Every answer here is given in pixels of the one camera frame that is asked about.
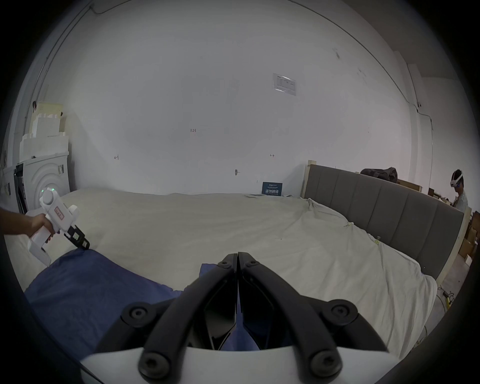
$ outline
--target floor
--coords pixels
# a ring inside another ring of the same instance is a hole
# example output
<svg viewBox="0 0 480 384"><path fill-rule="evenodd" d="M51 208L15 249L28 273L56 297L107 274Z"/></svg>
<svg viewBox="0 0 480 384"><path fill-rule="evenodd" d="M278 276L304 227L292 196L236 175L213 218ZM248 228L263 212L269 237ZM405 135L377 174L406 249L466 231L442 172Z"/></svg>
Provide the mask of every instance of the floor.
<svg viewBox="0 0 480 384"><path fill-rule="evenodd" d="M457 255L452 265L452 268L445 277L445 280L441 284L441 287L447 293L453 292L455 296L457 296L463 282L465 281L465 278L467 277L468 268L468 265L465 264L465 259L462 256ZM440 322L440 320L445 314L445 297L443 296L443 291L440 289L440 287L438 289L438 296L442 299L442 301L440 301L439 298L435 299L432 312L430 313L430 317L425 324L428 334L437 326L437 324ZM425 336L426 335L424 329L422 335L419 338L419 341L421 341Z"/></svg>

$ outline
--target white appliance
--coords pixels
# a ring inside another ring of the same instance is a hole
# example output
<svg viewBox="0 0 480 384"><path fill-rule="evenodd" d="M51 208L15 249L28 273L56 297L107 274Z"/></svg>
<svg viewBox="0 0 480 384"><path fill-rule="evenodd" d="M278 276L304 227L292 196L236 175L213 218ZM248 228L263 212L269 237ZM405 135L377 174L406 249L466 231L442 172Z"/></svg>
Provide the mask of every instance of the white appliance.
<svg viewBox="0 0 480 384"><path fill-rule="evenodd" d="M56 136L34 137L32 133L25 134L20 142L20 161L33 156L47 156L68 151L68 136L60 132Z"/></svg>
<svg viewBox="0 0 480 384"><path fill-rule="evenodd" d="M20 161L68 151L68 136L60 132L58 115L39 114L32 125L32 133L23 135L20 142Z"/></svg>
<svg viewBox="0 0 480 384"><path fill-rule="evenodd" d="M15 190L20 212L40 208L40 196L47 188L59 196L70 192L67 172L68 152L25 160L15 170Z"/></svg>

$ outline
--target white handheld gripper device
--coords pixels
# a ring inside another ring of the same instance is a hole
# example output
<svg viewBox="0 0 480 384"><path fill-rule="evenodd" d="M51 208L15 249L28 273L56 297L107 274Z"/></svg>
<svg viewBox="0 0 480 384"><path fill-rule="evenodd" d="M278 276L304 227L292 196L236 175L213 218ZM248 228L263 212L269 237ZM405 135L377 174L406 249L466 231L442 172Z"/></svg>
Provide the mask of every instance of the white handheld gripper device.
<svg viewBox="0 0 480 384"><path fill-rule="evenodd" d="M47 188L40 197L40 205L45 211L45 217L52 223L55 232L60 231L77 248L88 249L90 243L85 239L85 235L77 226L73 227L78 218L79 210L76 205L69 208L63 203L57 191ZM49 254L43 249L43 245L51 236L46 227L40 228L28 240L28 250L46 266L51 263Z"/></svg>

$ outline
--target black bag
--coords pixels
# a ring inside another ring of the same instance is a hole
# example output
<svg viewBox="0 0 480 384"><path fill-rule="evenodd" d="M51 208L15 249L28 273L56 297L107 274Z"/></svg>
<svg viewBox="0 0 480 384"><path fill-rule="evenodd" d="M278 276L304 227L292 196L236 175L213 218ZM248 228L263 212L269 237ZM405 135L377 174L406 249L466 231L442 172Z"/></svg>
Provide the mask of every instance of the black bag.
<svg viewBox="0 0 480 384"><path fill-rule="evenodd" d="M388 169L365 168L360 173L362 175L372 176L382 180L391 181L395 184L396 184L396 181L398 180L396 169L393 167L390 167Z"/></svg>

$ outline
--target blue cloth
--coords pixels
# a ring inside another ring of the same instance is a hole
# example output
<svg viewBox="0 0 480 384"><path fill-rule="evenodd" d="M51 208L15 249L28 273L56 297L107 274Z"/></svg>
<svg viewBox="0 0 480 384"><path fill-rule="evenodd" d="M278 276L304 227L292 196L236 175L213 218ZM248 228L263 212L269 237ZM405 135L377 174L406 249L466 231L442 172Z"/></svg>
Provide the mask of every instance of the blue cloth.
<svg viewBox="0 0 480 384"><path fill-rule="evenodd" d="M216 267L216 264L202 264L200 276ZM243 316L240 310L240 297L237 293L237 326L222 346L222 351L258 351L259 348L243 328Z"/></svg>
<svg viewBox="0 0 480 384"><path fill-rule="evenodd" d="M180 294L127 271L96 251L82 249L57 259L25 291L44 327L78 360L93 353L128 304L155 304Z"/></svg>

